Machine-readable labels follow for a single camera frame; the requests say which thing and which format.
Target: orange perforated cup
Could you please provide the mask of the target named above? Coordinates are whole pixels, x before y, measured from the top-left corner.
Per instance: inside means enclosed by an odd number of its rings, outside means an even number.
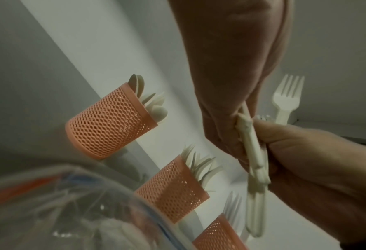
[[[179,155],[135,192],[177,223],[204,201],[208,193]]]
[[[219,215],[194,241],[198,250],[247,250],[224,214]]]
[[[127,83],[73,117],[65,129],[86,155],[104,159],[157,126]]]

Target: plastic bag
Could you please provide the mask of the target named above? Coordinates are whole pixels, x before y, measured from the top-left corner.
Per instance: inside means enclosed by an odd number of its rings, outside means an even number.
[[[0,249],[195,248],[125,187],[59,165],[0,180]]]

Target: dark sleeve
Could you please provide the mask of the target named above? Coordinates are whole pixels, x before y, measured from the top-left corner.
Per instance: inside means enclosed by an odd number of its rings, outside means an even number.
[[[366,241],[361,241],[355,244],[341,244],[343,250],[366,250]]]

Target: fork handle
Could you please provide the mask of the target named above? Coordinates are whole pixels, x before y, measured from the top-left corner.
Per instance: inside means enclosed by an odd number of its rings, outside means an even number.
[[[278,110],[277,118],[275,119],[276,124],[287,125],[291,111]]]

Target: hand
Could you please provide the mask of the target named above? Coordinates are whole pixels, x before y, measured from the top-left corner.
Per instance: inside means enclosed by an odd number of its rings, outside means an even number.
[[[293,0],[169,0],[187,51],[205,136],[247,161],[235,129],[244,101],[255,115],[264,79],[278,65]]]
[[[255,120],[270,190],[342,243],[366,240],[366,147],[328,132]]]

